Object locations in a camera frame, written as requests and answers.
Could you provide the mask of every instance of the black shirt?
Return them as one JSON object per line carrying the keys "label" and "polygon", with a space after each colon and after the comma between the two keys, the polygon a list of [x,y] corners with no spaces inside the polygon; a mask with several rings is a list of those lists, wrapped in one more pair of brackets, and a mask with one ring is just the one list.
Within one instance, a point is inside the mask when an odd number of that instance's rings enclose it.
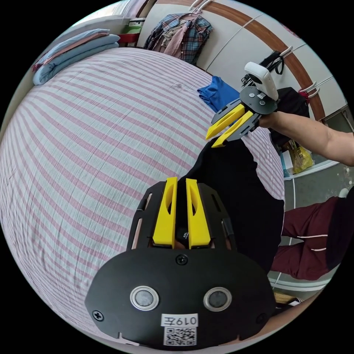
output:
{"label": "black shirt", "polygon": [[215,140],[206,144],[194,167],[178,181],[176,238],[180,241],[177,235],[188,229],[185,179],[196,179],[218,192],[232,222],[237,250],[267,274],[281,241],[284,201],[267,192],[241,139],[211,148]]}
{"label": "black shirt", "polygon": [[339,198],[329,225],[326,261],[332,270],[342,261],[354,234],[354,188],[346,198]]}

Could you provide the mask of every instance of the pink striped sheet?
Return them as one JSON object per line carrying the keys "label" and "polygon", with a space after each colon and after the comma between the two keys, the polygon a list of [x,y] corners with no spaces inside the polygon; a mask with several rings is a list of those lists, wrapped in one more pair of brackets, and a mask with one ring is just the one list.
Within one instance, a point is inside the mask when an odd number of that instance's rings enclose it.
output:
{"label": "pink striped sheet", "polygon": [[[34,87],[15,112],[0,145],[0,221],[27,281],[76,328],[108,338],[85,295],[126,249],[146,188],[194,165],[213,117],[197,89],[210,79],[161,53],[111,49]],[[243,141],[266,190],[284,199],[269,131]]]}

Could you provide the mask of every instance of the plaid shirt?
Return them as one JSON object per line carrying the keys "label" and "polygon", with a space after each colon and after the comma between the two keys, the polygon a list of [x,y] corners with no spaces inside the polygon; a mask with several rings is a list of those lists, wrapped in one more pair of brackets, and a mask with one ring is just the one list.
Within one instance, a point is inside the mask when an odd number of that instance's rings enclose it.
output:
{"label": "plaid shirt", "polygon": [[[160,37],[171,28],[178,26],[180,19],[186,15],[188,14],[167,15],[153,29],[143,48],[153,50]],[[213,27],[201,16],[187,20],[185,25],[188,29],[181,43],[180,59],[195,65]]]}

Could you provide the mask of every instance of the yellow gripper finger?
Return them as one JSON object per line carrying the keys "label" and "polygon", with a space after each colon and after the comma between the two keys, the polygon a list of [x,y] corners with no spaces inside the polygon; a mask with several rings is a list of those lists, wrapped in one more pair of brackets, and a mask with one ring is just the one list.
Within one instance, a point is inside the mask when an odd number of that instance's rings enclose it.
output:
{"label": "yellow gripper finger", "polygon": [[186,187],[189,248],[207,246],[211,239],[197,180],[187,178]]}
{"label": "yellow gripper finger", "polygon": [[155,245],[174,248],[177,177],[167,178],[159,214],[156,220],[153,241]]}
{"label": "yellow gripper finger", "polygon": [[243,115],[244,115],[244,106],[242,104],[239,104],[232,111],[225,114],[221,119],[219,119],[208,129],[205,140],[208,140],[213,136],[219,134],[227,126],[229,126],[231,123],[233,123],[235,120],[239,119]]}
{"label": "yellow gripper finger", "polygon": [[213,144],[212,148],[219,148],[224,146],[225,140],[227,140],[240,126],[247,122],[253,113],[251,111],[246,112],[235,124],[233,124],[224,134],[220,135],[216,142]]}

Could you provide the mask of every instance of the plastic bag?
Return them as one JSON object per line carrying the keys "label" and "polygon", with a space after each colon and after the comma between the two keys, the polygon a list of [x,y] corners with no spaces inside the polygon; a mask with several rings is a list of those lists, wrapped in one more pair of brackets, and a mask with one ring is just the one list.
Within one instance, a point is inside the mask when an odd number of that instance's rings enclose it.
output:
{"label": "plastic bag", "polygon": [[300,173],[315,164],[310,151],[292,140],[289,141],[288,145],[293,164],[293,174]]}

